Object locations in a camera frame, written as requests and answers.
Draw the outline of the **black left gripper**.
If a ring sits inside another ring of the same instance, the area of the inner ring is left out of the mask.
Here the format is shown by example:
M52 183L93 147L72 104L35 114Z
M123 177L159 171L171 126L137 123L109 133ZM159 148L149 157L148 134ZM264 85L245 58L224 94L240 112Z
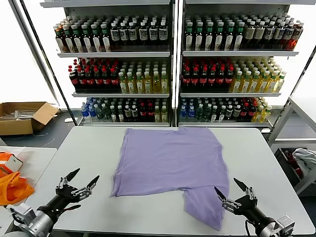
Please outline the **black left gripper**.
M59 219L64 212L80 208L79 202L92 194L92 190L100 176L96 176L86 187L81 189L68 185L79 170L80 168L70 172L65 177L61 177L56 188L55 197L48 204L40 206L37 210L42 211L51 219Z

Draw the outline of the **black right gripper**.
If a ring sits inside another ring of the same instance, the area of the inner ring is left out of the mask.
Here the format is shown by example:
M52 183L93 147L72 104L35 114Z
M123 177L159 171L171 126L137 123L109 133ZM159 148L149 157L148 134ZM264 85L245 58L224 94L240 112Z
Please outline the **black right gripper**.
M227 199L224 194L214 187L217 197L226 210L234 210L235 215L244 216L255 228L255 230L263 230L269 223L274 221L273 218L267 217L258 207L258 199L252 187L248 187L244 182L234 178L235 183L249 198L238 198L235 201Z

